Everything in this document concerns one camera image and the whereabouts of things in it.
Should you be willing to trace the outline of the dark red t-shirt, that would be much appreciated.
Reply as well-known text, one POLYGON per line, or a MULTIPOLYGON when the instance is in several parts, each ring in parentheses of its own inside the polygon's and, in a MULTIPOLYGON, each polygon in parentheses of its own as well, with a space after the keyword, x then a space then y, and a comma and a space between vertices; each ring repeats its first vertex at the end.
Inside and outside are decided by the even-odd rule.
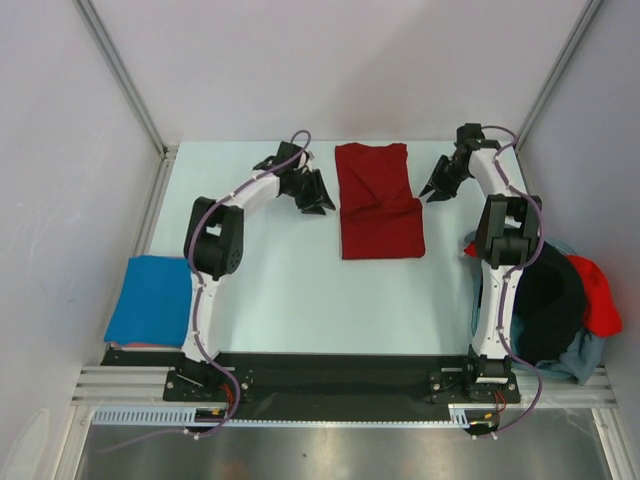
POLYGON ((344 260, 421 258, 421 201, 411 190, 404 143, 335 148, 344 260))

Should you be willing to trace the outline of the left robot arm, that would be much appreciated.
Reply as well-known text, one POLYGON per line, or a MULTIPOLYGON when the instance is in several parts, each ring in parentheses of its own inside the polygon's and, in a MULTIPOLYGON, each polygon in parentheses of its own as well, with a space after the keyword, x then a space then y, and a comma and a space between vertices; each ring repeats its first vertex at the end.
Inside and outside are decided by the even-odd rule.
POLYGON ((186 387, 197 398, 214 397, 222 383, 240 388, 231 371, 219 364, 219 347, 211 340, 218 291, 239 268, 244 253, 245 222, 271 201, 288 196, 299 212, 324 215, 336 209, 321 171, 313 166, 309 142, 293 139, 256 164, 243 183, 219 199, 197 198, 191 210, 184 243, 190 269, 192 300, 181 351, 198 366, 186 377, 186 387))

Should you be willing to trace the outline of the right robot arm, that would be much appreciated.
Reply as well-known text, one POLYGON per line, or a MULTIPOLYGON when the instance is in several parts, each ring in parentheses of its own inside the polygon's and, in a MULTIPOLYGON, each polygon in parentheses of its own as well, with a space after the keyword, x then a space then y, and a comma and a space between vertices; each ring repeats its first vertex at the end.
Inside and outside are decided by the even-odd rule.
POLYGON ((456 131, 455 151, 443 155, 420 195, 428 203, 454 198, 467 179, 476 180, 485 204, 474 245, 482 271, 479 313, 461 370, 429 375, 435 403, 489 404, 518 394, 511 348, 513 307, 522 271, 537 260, 541 239, 541 201, 515 186, 500 157, 517 139, 502 145, 489 139, 488 125, 466 123, 456 131))

